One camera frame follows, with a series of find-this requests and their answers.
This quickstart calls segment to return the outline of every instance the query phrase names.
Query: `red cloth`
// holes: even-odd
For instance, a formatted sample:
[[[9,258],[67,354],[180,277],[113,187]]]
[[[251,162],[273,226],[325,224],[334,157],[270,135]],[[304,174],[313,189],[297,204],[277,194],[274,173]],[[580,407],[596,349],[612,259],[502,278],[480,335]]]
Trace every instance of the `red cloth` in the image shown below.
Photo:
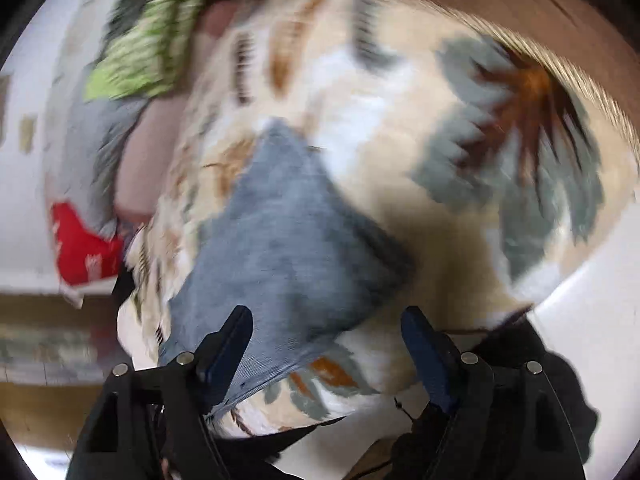
[[[68,202],[51,207],[58,272],[69,285],[116,276],[122,260],[121,238],[103,240],[84,228]]]

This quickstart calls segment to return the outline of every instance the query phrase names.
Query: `gray cloth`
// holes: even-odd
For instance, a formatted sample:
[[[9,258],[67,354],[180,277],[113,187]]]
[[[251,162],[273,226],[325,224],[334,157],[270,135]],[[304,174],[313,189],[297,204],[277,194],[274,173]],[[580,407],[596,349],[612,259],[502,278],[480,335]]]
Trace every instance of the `gray cloth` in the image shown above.
[[[114,181],[127,136],[148,104],[144,96],[84,101],[93,65],[82,70],[69,115],[60,193],[71,202],[84,227],[102,238],[116,232]]]
[[[170,302],[166,364],[220,329],[237,304],[254,334],[228,391],[234,405],[322,355],[412,276],[403,248],[345,204],[319,155],[281,121],[256,147]]]

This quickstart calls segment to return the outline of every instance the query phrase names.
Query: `metal rivet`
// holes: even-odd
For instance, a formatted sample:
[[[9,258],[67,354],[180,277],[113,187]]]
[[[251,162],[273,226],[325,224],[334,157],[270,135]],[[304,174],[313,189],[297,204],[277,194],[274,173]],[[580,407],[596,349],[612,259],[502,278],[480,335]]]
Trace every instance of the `metal rivet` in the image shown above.
[[[527,363],[527,370],[534,375],[538,375],[542,372],[542,365],[538,361],[529,361]]]
[[[124,363],[120,363],[119,365],[115,365],[113,367],[112,373],[113,375],[115,375],[116,377],[122,377],[124,374],[126,374],[129,371],[129,367],[124,364]]]
[[[179,365],[188,365],[193,361],[193,354],[191,352],[182,352],[178,355],[176,361],[178,361]]]
[[[460,360],[465,365],[474,365],[478,362],[478,356],[473,352],[465,352],[460,356]]]

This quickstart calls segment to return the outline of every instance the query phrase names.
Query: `green knit fabric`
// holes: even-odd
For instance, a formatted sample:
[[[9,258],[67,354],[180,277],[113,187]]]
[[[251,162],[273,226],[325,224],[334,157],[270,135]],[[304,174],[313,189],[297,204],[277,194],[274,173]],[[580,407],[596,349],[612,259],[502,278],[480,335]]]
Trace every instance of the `green knit fabric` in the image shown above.
[[[138,22],[106,47],[87,81],[85,100],[169,91],[180,75],[203,1],[146,0]]]

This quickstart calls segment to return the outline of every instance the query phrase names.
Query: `gold trim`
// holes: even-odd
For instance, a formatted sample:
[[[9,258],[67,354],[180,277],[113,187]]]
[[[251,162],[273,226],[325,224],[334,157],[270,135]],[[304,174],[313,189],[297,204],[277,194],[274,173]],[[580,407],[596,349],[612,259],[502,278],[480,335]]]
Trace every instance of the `gold trim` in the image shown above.
[[[638,131],[622,111],[618,103],[607,91],[596,83],[580,67],[575,66],[568,59],[557,56],[547,47],[542,46],[537,41],[525,38],[521,34],[505,27],[495,25],[474,16],[461,12],[460,10],[442,7],[429,0],[379,0],[387,3],[401,3],[417,9],[428,9],[444,16],[453,18],[479,34],[485,34],[498,40],[510,48],[527,54],[537,62],[545,66],[564,85],[581,94],[585,99],[593,103],[619,131],[624,141],[631,147],[636,157],[636,163],[640,166],[640,137]]]

